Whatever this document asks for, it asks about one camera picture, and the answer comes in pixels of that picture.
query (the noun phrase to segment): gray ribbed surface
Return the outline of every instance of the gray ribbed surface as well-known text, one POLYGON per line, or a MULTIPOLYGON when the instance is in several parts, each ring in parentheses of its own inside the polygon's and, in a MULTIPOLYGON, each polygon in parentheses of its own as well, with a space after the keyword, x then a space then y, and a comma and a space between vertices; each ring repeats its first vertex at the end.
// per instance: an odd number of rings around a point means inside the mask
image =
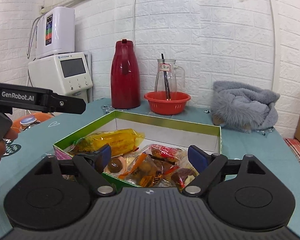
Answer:
POLYGON ((287 228, 251 233, 222 224, 202 200, 181 195, 176 188, 124 188, 101 198, 78 223, 51 232, 19 228, 3 240, 297 240, 287 228))

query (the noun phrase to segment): green box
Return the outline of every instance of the green box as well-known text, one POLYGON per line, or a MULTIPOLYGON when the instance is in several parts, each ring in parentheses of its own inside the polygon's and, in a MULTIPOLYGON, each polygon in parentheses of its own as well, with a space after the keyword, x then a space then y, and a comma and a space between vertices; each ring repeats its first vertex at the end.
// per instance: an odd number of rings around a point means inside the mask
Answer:
MULTIPOLYGON (((92 123, 56 142, 53 147, 57 155, 71 157, 67 153, 72 143, 84 136, 97 131, 110 131, 132 128, 144 132, 145 140, 140 145, 142 149, 147 144, 169 144, 181 148, 196 145, 207 153, 222 153, 221 127, 194 122, 178 121, 164 117, 127 113, 115 110, 100 117, 92 123)), ((122 187, 138 187, 107 173, 102 176, 120 190, 122 187)))

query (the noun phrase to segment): white machine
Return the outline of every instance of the white machine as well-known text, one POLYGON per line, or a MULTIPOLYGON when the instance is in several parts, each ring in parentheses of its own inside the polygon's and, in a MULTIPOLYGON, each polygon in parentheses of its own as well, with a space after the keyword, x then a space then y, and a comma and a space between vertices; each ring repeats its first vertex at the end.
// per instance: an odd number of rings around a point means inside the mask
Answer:
POLYGON ((91 101, 91 70, 89 72, 83 52, 36 59, 28 66, 29 77, 34 87, 51 89, 64 96, 79 97, 86 103, 91 101))
POLYGON ((40 18, 36 59, 74 52, 74 20, 74 9, 66 7, 56 7, 40 18))

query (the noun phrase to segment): chopsticks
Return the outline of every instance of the chopsticks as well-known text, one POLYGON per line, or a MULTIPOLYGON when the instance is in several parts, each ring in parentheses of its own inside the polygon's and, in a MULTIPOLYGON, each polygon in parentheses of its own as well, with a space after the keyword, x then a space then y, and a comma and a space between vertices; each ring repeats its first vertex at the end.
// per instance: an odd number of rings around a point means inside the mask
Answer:
MULTIPOLYGON (((162 63, 164 63, 163 53, 161 53, 161 58, 162 58, 162 63)), ((163 71, 163 76, 164 76, 164 87, 165 87, 165 90, 166 90, 166 99, 167 100, 171 100, 169 80, 168 80, 168 76, 167 76, 167 72, 166 71, 163 71)))

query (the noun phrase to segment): red bowl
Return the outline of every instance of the red bowl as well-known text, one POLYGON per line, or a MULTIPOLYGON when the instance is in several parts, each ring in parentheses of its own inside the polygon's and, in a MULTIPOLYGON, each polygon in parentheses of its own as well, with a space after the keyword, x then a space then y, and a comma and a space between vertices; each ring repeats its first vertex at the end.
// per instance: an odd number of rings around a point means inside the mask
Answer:
POLYGON ((182 92, 176 92, 171 97, 175 100, 165 100, 164 91, 145 94, 145 99, 148 100, 151 111, 162 115, 180 114, 185 109, 186 103, 191 99, 191 96, 182 92))

